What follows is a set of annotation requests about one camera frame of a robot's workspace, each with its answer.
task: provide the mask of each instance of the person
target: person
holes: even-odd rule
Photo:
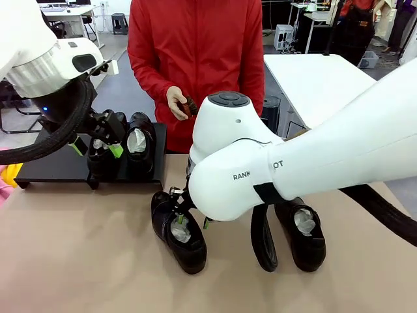
[[[375,0],[346,0],[340,11],[340,18],[345,18],[352,6],[360,10],[371,10],[375,2]]]
[[[375,34],[374,4],[374,0],[347,0],[343,4],[331,53],[358,65]]]
[[[388,52],[388,55],[394,56],[399,53],[401,39],[403,38],[404,30],[411,19],[411,16],[416,10],[417,1],[412,0],[398,0],[397,14],[395,15],[392,32],[388,39],[388,46],[382,52]]]
[[[128,55],[156,120],[167,125],[171,152],[190,152],[195,117],[177,105],[187,96],[200,106],[210,94],[237,91],[262,113],[261,0],[133,0]]]

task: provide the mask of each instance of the table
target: table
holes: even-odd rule
[[[308,129],[319,126],[376,82],[339,55],[264,55],[264,60]]]
[[[310,27],[310,32],[309,32],[308,39],[307,39],[306,51],[304,52],[305,54],[307,54],[308,50],[310,48],[311,35],[313,34],[314,22],[325,23],[326,20],[327,20],[327,17],[326,18],[316,18],[316,17],[313,17],[313,13],[306,13],[304,16],[311,19],[311,27]]]
[[[292,2],[290,3],[291,5],[291,9],[289,11],[289,18],[288,18],[288,25],[291,24],[291,16],[293,15],[293,7],[297,8],[297,17],[295,18],[295,22],[294,22],[294,31],[293,31],[293,38],[295,38],[295,34],[296,34],[296,28],[298,27],[298,17],[300,16],[300,9],[301,8],[306,8],[308,7],[308,3],[295,3]]]
[[[184,186],[187,156],[167,155],[165,188]],[[383,183],[374,187],[395,206]],[[341,192],[305,197],[320,214],[327,259],[316,273],[293,263],[273,210],[279,259],[266,273],[248,213],[212,223],[205,270],[183,273],[150,221],[153,187],[34,185],[0,209],[0,307],[7,313],[415,312],[417,249]],[[200,225],[203,217],[194,212]]]
[[[100,42],[100,35],[98,34],[98,29],[96,25],[96,19],[94,16],[94,9],[100,6],[94,5],[82,5],[75,8],[68,8],[70,12],[67,12],[67,8],[61,12],[44,12],[45,16],[47,17],[48,21],[55,22],[55,21],[63,21],[63,22],[71,22],[71,28],[75,34],[83,35],[84,34],[84,23],[82,16],[91,16],[93,20],[94,30],[97,35],[97,44],[98,48],[101,49],[105,45]]]

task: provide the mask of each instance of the black leather shoe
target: black leather shoe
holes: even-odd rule
[[[188,219],[187,228],[191,238],[187,243],[178,241],[171,232],[171,223],[177,217],[174,205],[166,192],[157,192],[151,203],[152,226],[157,236],[167,244],[182,269],[188,274],[197,274],[204,269],[207,258],[206,242],[198,223],[191,213],[184,217]]]
[[[152,173],[155,148],[156,148],[156,133],[154,125],[149,117],[144,113],[136,112],[130,118],[130,125],[126,135],[129,137],[136,128],[139,128],[145,135],[146,149],[144,152],[131,153],[126,149],[126,155],[128,158],[128,172],[133,178],[141,178],[144,175]]]
[[[315,227],[311,231],[311,236],[303,235],[295,224],[294,216],[299,209],[310,211],[313,215]],[[297,267],[305,272],[318,270],[326,258],[326,241],[321,231],[318,214],[301,198],[275,205],[275,213],[286,232]]]
[[[127,130],[128,121],[124,113],[117,112],[117,119]],[[115,158],[110,149],[94,148],[94,140],[90,141],[89,152],[87,156],[87,165],[93,175],[98,180],[107,181],[115,178],[119,171],[120,159]]]

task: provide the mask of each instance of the pink object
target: pink object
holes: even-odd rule
[[[5,165],[0,165],[0,173],[6,169]],[[9,186],[4,182],[4,180],[0,177],[0,207],[3,203],[7,200],[7,198],[12,194],[14,188]]]

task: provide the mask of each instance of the black apron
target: black apron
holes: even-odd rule
[[[336,27],[331,53],[342,56],[355,66],[359,64],[375,34],[372,6],[369,10],[361,10],[351,5],[346,17]]]

